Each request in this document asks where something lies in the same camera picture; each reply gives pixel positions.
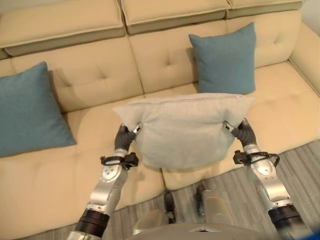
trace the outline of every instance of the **sofa backrest cushion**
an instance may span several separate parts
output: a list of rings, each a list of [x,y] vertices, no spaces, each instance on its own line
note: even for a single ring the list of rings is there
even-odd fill
[[[5,13],[0,48],[11,56],[125,35],[117,0],[71,0]]]
[[[229,19],[227,31],[232,33],[251,22],[256,34],[255,67],[288,60],[298,39],[301,13],[296,10]]]
[[[0,61],[0,76],[42,61],[64,113],[143,94],[127,37],[5,59]]]
[[[302,0],[227,0],[231,6],[228,19],[281,11],[298,10]]]
[[[197,81],[189,34],[200,37],[227,33],[225,20],[130,36],[145,93]]]
[[[223,19],[227,0],[121,0],[128,32],[136,34]]]
[[[157,92],[197,81],[189,34],[199,37],[224,35],[251,22],[254,22],[256,34],[255,67],[286,61],[298,37],[299,11],[266,13],[130,36],[144,92]]]

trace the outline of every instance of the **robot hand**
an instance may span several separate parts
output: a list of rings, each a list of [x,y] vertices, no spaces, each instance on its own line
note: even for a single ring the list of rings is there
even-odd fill
[[[129,150],[131,142],[136,138],[137,133],[141,130],[142,125],[139,124],[134,130],[129,131],[128,128],[121,124],[114,140],[114,149]]]
[[[240,140],[243,147],[251,144],[257,145],[257,140],[256,140],[256,135],[254,133],[254,130],[252,129],[252,127],[250,126],[246,118],[242,120],[238,128],[232,126],[227,121],[224,121],[223,124],[224,124],[224,127],[233,134],[233,136],[235,136],[237,139]]]

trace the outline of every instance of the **gray pillow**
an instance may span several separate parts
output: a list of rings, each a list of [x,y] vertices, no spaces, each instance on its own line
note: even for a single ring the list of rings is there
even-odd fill
[[[113,110],[130,130],[143,123],[135,141],[146,165],[184,169],[223,160],[234,141],[223,121],[238,126],[253,100],[199,93],[134,100]]]
[[[74,144],[52,93],[45,62],[0,77],[0,157]]]

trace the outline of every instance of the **black joint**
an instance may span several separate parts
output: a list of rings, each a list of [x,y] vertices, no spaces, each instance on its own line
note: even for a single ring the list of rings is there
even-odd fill
[[[235,164],[249,165],[251,159],[247,157],[246,153],[240,152],[239,150],[234,152],[233,161]]]
[[[100,160],[102,165],[108,166],[108,162],[119,161],[120,163],[122,163],[125,160],[125,158],[121,156],[108,156],[108,157],[102,156],[100,157]]]
[[[99,211],[86,209],[75,230],[102,238],[110,217]]]
[[[292,228],[294,225],[304,224],[299,212],[292,204],[271,209],[268,214],[278,231],[283,228]]]
[[[130,154],[126,155],[122,165],[124,165],[128,170],[131,167],[136,167],[139,164],[139,158],[136,156],[135,152],[131,152]]]

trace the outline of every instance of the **blue pillow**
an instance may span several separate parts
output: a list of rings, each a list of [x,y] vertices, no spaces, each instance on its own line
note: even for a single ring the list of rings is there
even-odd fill
[[[254,23],[226,35],[189,34],[201,93],[248,94],[255,87]]]
[[[0,77],[0,157],[74,144],[52,93],[45,62]]]

